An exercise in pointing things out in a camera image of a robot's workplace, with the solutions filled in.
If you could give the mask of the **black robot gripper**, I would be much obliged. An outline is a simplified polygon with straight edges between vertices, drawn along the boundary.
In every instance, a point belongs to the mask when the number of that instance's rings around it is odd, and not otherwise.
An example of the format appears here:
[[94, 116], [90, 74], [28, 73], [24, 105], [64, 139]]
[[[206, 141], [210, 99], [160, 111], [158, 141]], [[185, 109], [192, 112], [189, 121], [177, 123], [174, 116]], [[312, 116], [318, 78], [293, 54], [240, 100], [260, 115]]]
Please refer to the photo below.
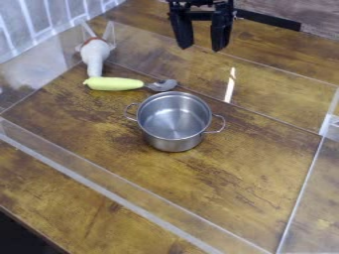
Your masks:
[[177, 45], [193, 45], [192, 21], [210, 21], [212, 50], [220, 51], [229, 43], [234, 19], [234, 0], [165, 0]]

